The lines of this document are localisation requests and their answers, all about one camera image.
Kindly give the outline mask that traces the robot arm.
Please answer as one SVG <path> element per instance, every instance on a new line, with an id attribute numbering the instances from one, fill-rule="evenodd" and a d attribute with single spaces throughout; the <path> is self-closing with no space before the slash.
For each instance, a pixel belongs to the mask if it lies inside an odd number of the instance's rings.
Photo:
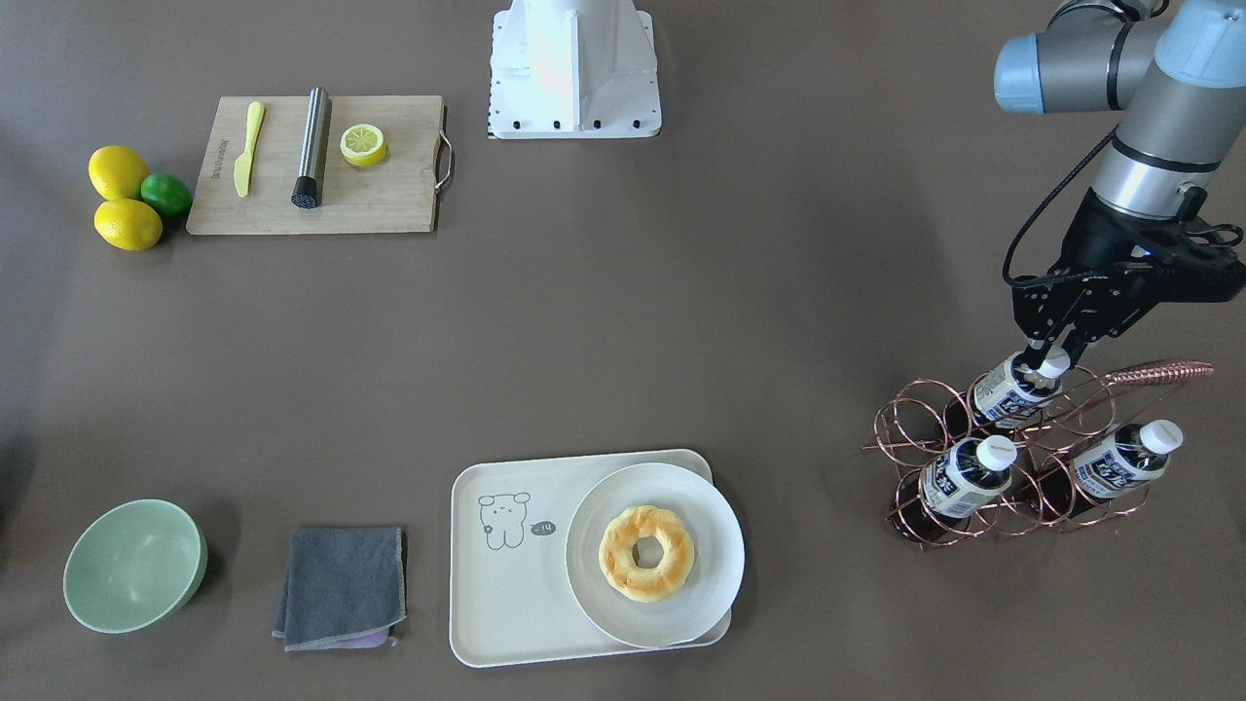
<path id="1" fill-rule="evenodd" d="M 1244 4 L 1065 1 L 1045 31 L 1001 49 L 994 96 L 1015 115 L 1120 111 L 1045 275 L 1006 276 L 1023 362 L 1073 362 L 1161 303 L 1244 289 L 1237 227 L 1210 225 L 1207 187 L 1244 129 Z"/>

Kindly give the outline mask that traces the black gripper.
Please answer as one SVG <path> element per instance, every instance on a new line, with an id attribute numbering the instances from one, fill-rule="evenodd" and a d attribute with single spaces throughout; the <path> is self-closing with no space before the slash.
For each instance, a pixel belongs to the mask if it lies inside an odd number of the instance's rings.
<path id="1" fill-rule="evenodd" d="M 1062 252 L 1042 276 L 1011 280 L 1020 354 L 1037 372 L 1060 332 L 1072 369 L 1091 342 L 1118 337 L 1160 303 L 1227 303 L 1244 289 L 1244 261 L 1207 222 L 1121 213 L 1087 191 Z"/>

